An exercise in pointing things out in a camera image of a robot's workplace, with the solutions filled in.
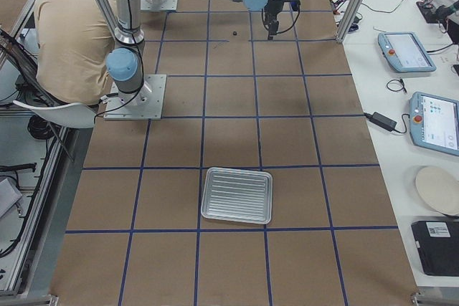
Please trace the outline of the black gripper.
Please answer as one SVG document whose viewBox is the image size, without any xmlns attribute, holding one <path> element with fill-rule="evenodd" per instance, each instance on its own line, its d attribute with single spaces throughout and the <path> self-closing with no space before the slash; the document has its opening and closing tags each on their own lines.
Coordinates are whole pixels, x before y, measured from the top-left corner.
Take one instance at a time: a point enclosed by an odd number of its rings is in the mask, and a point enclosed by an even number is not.
<svg viewBox="0 0 459 306">
<path fill-rule="evenodd" d="M 268 0 L 264 8 L 264 25 L 268 32 L 267 40 L 273 40 L 278 34 L 278 15 L 283 10 L 286 0 Z"/>
</svg>

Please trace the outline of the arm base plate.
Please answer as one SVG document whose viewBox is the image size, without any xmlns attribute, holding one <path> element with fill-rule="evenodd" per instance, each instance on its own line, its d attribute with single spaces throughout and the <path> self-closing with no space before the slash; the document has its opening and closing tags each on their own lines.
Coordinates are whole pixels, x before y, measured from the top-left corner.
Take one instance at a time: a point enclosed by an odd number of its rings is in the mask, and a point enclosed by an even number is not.
<svg viewBox="0 0 459 306">
<path fill-rule="evenodd" d="M 139 94 L 123 107 L 121 105 L 130 100 L 129 96 L 121 93 L 121 97 L 110 97 L 103 118 L 105 120 L 160 120 L 166 79 L 166 75 L 146 75 Z"/>
<path fill-rule="evenodd" d="M 141 0 L 141 11 L 176 11 L 178 0 Z"/>
</svg>

